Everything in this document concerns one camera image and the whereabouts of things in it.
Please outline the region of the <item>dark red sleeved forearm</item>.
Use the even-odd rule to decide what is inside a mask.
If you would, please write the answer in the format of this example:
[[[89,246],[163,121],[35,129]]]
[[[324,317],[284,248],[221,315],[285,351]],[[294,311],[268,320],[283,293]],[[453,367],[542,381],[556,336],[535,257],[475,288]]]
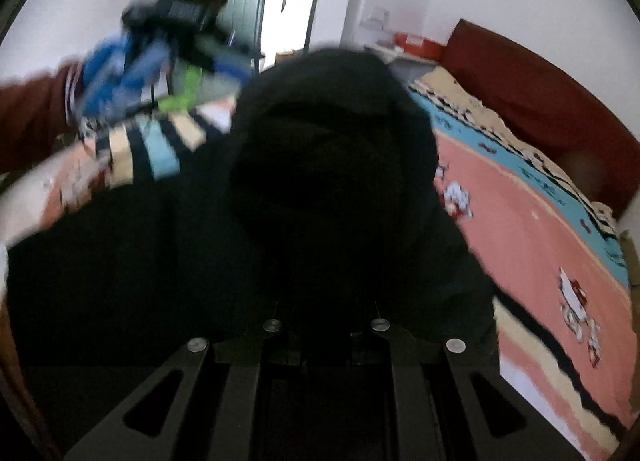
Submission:
[[[82,92],[84,63],[71,60],[55,72],[1,86],[1,173],[28,169],[47,159],[58,137],[73,132],[75,97]]]

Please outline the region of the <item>blue gloved left hand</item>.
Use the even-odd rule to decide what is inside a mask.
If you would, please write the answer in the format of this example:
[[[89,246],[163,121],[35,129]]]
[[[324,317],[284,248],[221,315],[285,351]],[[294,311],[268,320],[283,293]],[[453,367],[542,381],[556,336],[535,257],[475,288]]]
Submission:
[[[128,34],[104,40],[80,66],[70,120],[78,124],[122,120],[170,62],[171,49],[163,40],[153,40],[138,56]]]

